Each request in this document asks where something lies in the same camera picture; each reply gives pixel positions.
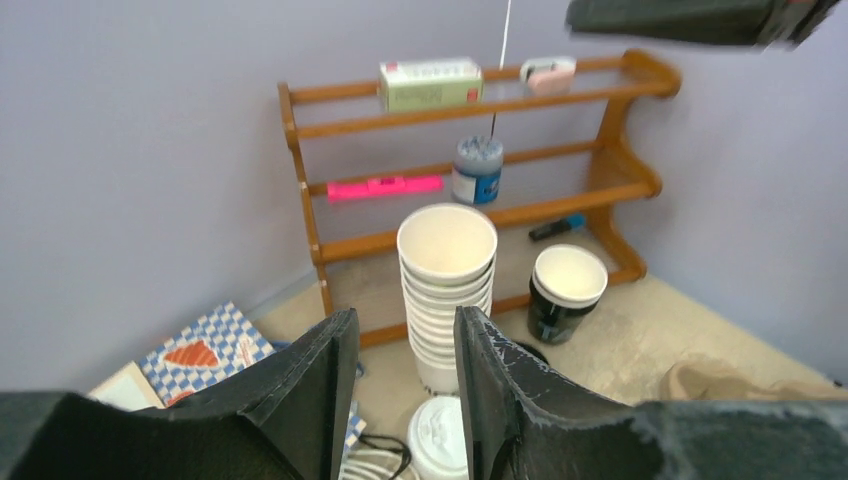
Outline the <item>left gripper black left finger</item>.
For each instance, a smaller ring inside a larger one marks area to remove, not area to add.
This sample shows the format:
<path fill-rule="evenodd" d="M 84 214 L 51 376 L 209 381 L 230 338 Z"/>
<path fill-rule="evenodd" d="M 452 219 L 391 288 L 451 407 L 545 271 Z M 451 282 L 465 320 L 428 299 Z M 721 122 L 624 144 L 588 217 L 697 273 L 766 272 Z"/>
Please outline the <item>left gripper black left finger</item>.
<path fill-rule="evenodd" d="M 5 479 L 335 479 L 359 356 L 355 310 L 175 405 L 1 396 Z"/>

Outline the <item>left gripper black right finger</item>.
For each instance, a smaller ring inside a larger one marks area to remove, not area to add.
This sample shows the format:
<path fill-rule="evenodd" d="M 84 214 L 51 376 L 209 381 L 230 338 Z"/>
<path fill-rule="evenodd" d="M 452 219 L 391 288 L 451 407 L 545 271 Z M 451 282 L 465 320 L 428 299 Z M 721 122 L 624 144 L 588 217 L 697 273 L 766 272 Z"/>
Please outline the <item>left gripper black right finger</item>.
<path fill-rule="evenodd" d="M 478 308 L 454 343 L 473 479 L 843 479 L 843 401 L 648 401 L 571 381 Z"/>

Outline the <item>brown kraft paper bag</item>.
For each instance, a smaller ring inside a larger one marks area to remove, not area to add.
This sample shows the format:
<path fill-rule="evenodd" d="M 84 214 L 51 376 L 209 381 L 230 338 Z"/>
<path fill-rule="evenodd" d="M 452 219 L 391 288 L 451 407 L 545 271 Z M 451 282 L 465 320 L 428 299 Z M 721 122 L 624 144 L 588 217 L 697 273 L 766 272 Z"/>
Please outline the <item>brown kraft paper bag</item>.
<path fill-rule="evenodd" d="M 715 360 L 681 360 L 658 384 L 663 400 L 673 401 L 847 401 L 847 390 L 833 383 L 779 380 L 764 386 Z"/>

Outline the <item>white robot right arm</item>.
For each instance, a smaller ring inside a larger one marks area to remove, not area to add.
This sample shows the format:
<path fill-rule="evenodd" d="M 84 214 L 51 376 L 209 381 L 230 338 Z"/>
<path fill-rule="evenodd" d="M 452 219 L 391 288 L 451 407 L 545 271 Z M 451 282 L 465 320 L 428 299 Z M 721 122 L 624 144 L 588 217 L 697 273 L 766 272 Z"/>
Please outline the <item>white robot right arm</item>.
<path fill-rule="evenodd" d="M 797 46 L 838 4 L 837 0 L 572 1 L 565 24 L 575 34 L 710 46 Z"/>

